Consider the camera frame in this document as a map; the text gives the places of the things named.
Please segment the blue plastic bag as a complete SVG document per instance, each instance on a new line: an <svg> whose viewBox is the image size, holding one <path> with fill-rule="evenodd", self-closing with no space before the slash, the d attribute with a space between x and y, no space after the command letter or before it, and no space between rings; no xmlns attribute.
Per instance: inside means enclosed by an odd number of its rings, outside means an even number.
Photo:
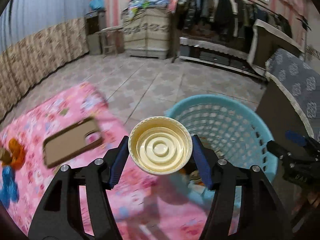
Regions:
<svg viewBox="0 0 320 240"><path fill-rule="evenodd" d="M11 202L18 202L18 186L15 181L15 170L10 166L5 166L2 170L3 184L1 187L1 202L8 209Z"/></svg>

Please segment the cream plastic lid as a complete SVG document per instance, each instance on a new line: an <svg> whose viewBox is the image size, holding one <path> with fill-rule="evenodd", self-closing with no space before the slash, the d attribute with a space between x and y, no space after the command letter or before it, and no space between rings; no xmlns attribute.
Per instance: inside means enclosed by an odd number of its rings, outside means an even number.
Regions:
<svg viewBox="0 0 320 240"><path fill-rule="evenodd" d="M193 142L177 120L154 116L139 122L131 131L128 149L144 172L162 176L179 171L190 160Z"/></svg>

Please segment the turquoise plastic laundry basket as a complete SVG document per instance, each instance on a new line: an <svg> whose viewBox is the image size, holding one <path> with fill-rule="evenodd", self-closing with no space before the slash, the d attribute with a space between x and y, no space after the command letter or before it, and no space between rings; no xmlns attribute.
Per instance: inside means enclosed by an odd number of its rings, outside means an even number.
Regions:
<svg viewBox="0 0 320 240"><path fill-rule="evenodd" d="M166 114L179 121L191 135L198 135L203 146L236 167L258 165L269 181L278 168L269 153L273 140L268 126L250 108L221 95L195 95L176 103Z"/></svg>

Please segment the blue patterned covered furniture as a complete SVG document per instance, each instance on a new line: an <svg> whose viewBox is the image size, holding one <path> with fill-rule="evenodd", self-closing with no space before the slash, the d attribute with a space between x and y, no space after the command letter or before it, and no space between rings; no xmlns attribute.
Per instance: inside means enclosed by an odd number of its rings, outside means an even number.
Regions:
<svg viewBox="0 0 320 240"><path fill-rule="evenodd" d="M319 141L319 74L284 49L278 49L265 67L265 77L287 97L308 136Z"/></svg>

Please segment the brown jute twine ball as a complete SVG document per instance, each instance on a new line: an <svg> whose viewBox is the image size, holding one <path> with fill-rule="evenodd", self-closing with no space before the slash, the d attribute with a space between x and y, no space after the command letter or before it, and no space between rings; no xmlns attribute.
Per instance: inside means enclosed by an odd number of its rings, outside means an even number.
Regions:
<svg viewBox="0 0 320 240"><path fill-rule="evenodd" d="M12 156L9 151L7 151L5 148L0 148L0 161L4 163L5 165L11 163Z"/></svg>

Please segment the phone in brown case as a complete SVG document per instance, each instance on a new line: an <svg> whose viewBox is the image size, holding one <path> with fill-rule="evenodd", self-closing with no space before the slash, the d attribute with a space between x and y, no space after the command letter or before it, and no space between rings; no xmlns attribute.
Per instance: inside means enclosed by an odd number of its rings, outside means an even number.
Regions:
<svg viewBox="0 0 320 240"><path fill-rule="evenodd" d="M97 120L89 116L43 141L43 162L53 168L103 143Z"/></svg>

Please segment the cream covered television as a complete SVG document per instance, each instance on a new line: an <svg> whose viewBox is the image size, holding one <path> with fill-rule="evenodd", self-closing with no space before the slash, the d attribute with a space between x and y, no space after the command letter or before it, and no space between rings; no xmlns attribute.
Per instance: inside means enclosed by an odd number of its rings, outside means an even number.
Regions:
<svg viewBox="0 0 320 240"><path fill-rule="evenodd" d="M284 49L296 57L302 55L301 46L272 25L257 19L253 25L253 40L247 62L259 75L266 71L265 62L278 50Z"/></svg>

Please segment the low black tv cabinet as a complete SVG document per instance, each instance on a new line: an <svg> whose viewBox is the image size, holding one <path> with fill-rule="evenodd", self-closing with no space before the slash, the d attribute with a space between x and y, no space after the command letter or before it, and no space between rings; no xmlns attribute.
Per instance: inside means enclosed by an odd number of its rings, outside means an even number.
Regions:
<svg viewBox="0 0 320 240"><path fill-rule="evenodd" d="M206 40L180 37L179 59L221 68L241 75L263 80L248 61L249 55L243 51Z"/></svg>

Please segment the clothes rack with garments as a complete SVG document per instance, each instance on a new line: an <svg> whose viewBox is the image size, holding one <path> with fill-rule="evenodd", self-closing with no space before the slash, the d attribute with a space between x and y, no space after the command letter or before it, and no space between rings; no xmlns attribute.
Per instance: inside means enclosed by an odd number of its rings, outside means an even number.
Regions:
<svg viewBox="0 0 320 240"><path fill-rule="evenodd" d="M256 20L292 37L289 21L256 3L245 0L171 0L173 58L177 58L178 40L182 34L202 38L214 45L248 54L252 47Z"/></svg>

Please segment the blue floral curtain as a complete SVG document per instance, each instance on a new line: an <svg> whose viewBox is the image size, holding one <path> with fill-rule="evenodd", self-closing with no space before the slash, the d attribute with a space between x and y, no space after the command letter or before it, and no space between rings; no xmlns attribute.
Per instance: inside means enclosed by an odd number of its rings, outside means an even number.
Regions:
<svg viewBox="0 0 320 240"><path fill-rule="evenodd" d="M11 0L1 14L1 117L57 68L88 53L89 0Z"/></svg>

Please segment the cloth-covered cabinet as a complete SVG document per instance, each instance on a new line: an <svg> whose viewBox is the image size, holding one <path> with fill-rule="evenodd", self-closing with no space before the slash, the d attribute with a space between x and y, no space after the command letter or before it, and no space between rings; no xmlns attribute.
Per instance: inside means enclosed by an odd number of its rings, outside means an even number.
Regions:
<svg viewBox="0 0 320 240"><path fill-rule="evenodd" d="M170 15L165 7L138 9L133 19L122 12L124 49L127 55L164 60L170 49Z"/></svg>

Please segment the grey water dispenser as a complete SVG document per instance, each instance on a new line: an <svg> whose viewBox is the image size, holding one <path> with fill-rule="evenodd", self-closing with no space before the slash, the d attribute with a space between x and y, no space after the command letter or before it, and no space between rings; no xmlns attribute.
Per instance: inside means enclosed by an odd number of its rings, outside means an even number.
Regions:
<svg viewBox="0 0 320 240"><path fill-rule="evenodd" d="M85 29L90 55L102 53L99 31L106 28L105 10L95 10L85 15Z"/></svg>

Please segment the pile of folded bedding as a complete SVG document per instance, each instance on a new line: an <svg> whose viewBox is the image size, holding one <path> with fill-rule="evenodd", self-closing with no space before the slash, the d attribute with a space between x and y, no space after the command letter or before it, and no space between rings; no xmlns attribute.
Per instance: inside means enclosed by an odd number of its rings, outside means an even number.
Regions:
<svg viewBox="0 0 320 240"><path fill-rule="evenodd" d="M132 20L139 9L148 7L167 7L170 0L130 0L127 7L128 17Z"/></svg>

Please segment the blue covered potted plant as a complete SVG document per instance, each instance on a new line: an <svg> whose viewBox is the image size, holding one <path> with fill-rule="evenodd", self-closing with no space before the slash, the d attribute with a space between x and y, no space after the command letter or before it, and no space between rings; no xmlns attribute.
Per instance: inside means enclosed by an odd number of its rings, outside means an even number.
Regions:
<svg viewBox="0 0 320 240"><path fill-rule="evenodd" d="M104 10L104 0L91 0L89 3L89 7L92 11Z"/></svg>

